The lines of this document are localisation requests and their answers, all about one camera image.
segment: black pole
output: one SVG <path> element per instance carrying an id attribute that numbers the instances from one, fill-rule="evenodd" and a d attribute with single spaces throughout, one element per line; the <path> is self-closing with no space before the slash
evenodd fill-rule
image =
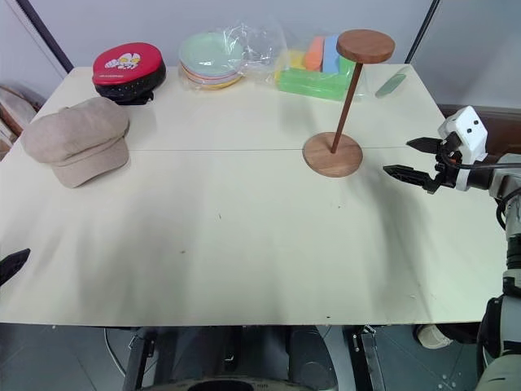
<path id="1" fill-rule="evenodd" d="M 413 45 L 410 47 L 409 54 L 407 55 L 407 58 L 405 59 L 406 64 L 410 64 L 410 61 L 413 59 L 414 53 L 416 53 L 416 50 L 418 49 L 418 46 L 420 46 L 420 42 L 423 39 L 423 36 L 425 35 L 425 32 L 427 31 L 427 28 L 429 27 L 429 24 L 431 23 L 432 17 L 434 16 L 436 9 L 440 5 L 441 0 L 432 0 L 431 6 L 429 7 L 429 11 L 427 11 L 427 14 L 425 15 L 425 19 L 423 20 L 422 27 L 420 27 L 418 34 L 416 35 L 416 38 L 414 39 Z"/>
<path id="2" fill-rule="evenodd" d="M 42 37 L 43 41 L 47 44 L 50 51 L 52 51 L 53 55 L 55 55 L 56 59 L 59 61 L 63 69 L 67 71 L 67 73 L 71 72 L 74 66 L 71 61 L 62 51 L 62 48 L 59 47 L 58 42 L 50 33 L 49 29 L 44 25 L 42 19 L 38 13 L 34 10 L 33 6 L 29 2 L 29 0 L 16 0 L 24 14 L 28 17 L 28 19 L 33 24 L 34 28 L 38 31 L 38 34 Z"/>

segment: round wooden top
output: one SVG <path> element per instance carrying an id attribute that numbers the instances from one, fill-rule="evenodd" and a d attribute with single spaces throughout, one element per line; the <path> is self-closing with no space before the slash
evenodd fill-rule
<path id="1" fill-rule="evenodd" d="M 387 34 L 374 30 L 349 30 L 340 34 L 336 51 L 357 63 L 376 64 L 391 57 L 394 41 Z"/>

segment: wall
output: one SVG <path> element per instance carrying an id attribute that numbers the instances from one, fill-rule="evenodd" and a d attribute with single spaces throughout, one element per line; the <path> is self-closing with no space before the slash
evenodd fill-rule
<path id="1" fill-rule="evenodd" d="M 441 3 L 412 64 L 437 103 L 521 108 L 521 2 Z"/>
<path id="2" fill-rule="evenodd" d="M 42 102 L 63 80 L 16 13 L 0 0 L 0 83 Z"/>
<path id="3" fill-rule="evenodd" d="M 378 29 L 393 37 L 392 62 L 403 62 L 431 0 L 31 0 L 75 66 L 89 66 L 107 48 L 145 41 L 177 63 L 180 42 L 193 33 L 233 23 L 241 15 L 272 15 L 296 31 Z"/>

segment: table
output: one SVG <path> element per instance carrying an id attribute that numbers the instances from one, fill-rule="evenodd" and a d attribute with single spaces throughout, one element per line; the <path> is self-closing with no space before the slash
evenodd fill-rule
<path id="1" fill-rule="evenodd" d="M 375 91 L 403 65 L 366 67 Z M 95 96 L 76 68 L 39 116 Z M 0 164 L 0 257 L 29 247 L 0 288 L 0 322 L 97 326 L 444 323 L 501 294 L 506 243 L 486 191 L 428 195 L 383 165 L 433 173 L 403 147 L 443 117 L 411 68 L 385 99 L 355 102 L 361 168 L 326 178 L 309 135 L 341 104 L 242 81 L 190 91 L 169 69 L 128 107 L 129 163 L 77 189 L 17 143 Z"/>

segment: wooden pole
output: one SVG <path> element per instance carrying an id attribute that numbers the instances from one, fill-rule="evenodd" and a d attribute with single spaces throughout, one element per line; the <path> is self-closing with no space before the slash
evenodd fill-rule
<path id="1" fill-rule="evenodd" d="M 336 129 L 335 140 L 333 140 L 333 145 L 331 146 L 331 153 L 336 153 L 336 148 L 339 146 L 340 137 L 344 131 L 345 120 L 348 118 L 348 112 L 349 108 L 351 107 L 352 98 L 355 96 L 355 90 L 357 89 L 362 65 L 362 63 L 357 63 L 352 73 L 348 96 L 345 97 L 344 108 L 342 109 L 342 114 L 340 114 L 339 127 Z"/>

